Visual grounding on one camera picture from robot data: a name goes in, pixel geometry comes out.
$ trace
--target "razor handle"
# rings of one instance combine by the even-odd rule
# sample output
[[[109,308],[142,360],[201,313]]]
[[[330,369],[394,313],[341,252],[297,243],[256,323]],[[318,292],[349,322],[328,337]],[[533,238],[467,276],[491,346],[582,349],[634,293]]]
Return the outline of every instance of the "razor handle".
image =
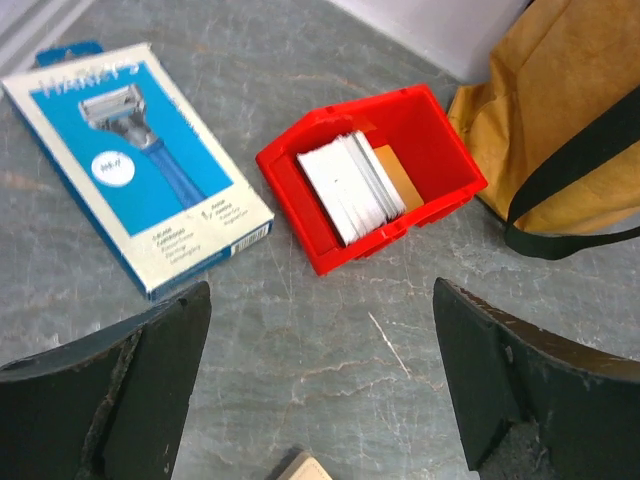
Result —
[[[207,197],[178,165],[162,140],[156,140],[143,149],[142,153],[149,157],[162,173],[185,209],[206,200]]]

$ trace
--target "gray marble floor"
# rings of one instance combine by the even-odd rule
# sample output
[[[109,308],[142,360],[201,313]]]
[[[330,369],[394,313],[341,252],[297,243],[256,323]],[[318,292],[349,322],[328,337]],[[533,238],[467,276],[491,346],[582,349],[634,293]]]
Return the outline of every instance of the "gray marble floor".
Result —
[[[66,41],[151,41],[252,185],[273,234],[208,271],[213,317],[176,480],[262,479],[293,445],[335,478],[471,479],[432,318],[448,277],[539,326],[640,358],[640,243],[521,258],[476,201],[318,278],[254,156],[310,109],[455,83],[323,0],[102,0]],[[0,103],[0,363],[148,304]],[[385,332],[382,338],[371,314]]]

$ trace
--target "red storage bin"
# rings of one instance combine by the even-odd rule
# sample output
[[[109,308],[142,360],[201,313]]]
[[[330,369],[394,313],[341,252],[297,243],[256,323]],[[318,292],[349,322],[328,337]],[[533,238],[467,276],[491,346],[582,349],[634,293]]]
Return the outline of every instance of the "red storage bin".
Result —
[[[424,205],[344,247],[297,155],[356,130],[374,149],[393,149]],[[261,151],[256,161],[318,275],[372,255],[413,225],[441,219],[487,186],[426,85],[313,110]]]

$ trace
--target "razor packaging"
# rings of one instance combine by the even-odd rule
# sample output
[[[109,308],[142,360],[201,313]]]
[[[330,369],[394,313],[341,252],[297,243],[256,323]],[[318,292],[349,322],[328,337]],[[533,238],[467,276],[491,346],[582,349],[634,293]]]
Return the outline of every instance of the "razor packaging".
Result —
[[[51,52],[4,90],[150,300],[271,231],[273,213],[150,44],[47,65]]]

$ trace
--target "black strap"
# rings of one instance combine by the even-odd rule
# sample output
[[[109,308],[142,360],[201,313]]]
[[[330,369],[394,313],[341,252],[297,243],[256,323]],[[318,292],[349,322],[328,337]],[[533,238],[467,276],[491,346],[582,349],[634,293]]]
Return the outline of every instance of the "black strap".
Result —
[[[529,257],[558,260],[575,252],[640,236],[640,227],[602,235],[537,235],[514,223],[535,206],[640,141],[640,86],[587,125],[545,160],[516,192],[507,217],[505,242]]]

